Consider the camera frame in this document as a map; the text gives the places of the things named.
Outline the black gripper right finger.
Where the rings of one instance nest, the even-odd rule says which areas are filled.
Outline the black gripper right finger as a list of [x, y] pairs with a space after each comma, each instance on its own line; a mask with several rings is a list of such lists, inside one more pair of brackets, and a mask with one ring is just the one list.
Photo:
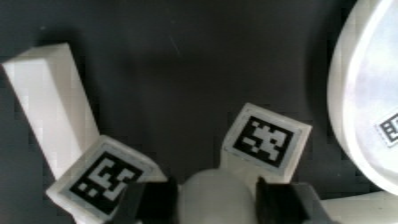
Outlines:
[[323, 224], [313, 186], [307, 183], [268, 183], [258, 178], [256, 215], [259, 224]]

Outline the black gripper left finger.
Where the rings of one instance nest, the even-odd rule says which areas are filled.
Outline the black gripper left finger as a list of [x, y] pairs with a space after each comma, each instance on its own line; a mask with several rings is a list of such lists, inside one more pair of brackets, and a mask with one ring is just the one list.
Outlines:
[[174, 224], [178, 183], [131, 183], [123, 192], [114, 224]]

